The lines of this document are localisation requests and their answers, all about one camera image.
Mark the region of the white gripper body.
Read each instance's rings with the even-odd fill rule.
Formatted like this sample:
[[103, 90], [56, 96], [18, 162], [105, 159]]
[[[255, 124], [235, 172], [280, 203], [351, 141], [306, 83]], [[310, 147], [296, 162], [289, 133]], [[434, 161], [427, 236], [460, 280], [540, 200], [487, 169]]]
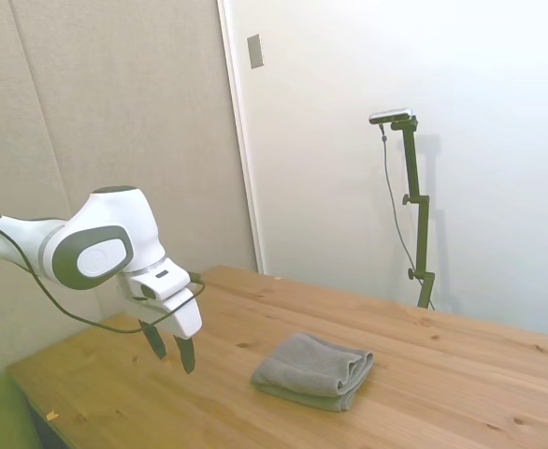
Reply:
[[200, 330], [202, 318], [187, 275], [119, 275], [117, 279], [124, 291], [125, 311], [138, 320], [184, 339]]

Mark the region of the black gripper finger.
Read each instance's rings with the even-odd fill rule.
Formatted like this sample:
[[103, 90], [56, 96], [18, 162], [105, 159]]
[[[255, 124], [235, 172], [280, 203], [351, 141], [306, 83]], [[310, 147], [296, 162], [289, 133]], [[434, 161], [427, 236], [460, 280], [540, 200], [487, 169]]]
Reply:
[[192, 338], [184, 339], [175, 336], [175, 342], [179, 349], [180, 361], [184, 371], [190, 374], [195, 369], [195, 346]]
[[145, 323], [141, 320], [138, 321], [139, 326], [148, 342], [151, 346], [151, 349], [159, 359], [166, 357], [166, 346], [164, 341], [155, 326], [152, 326], [148, 323]]

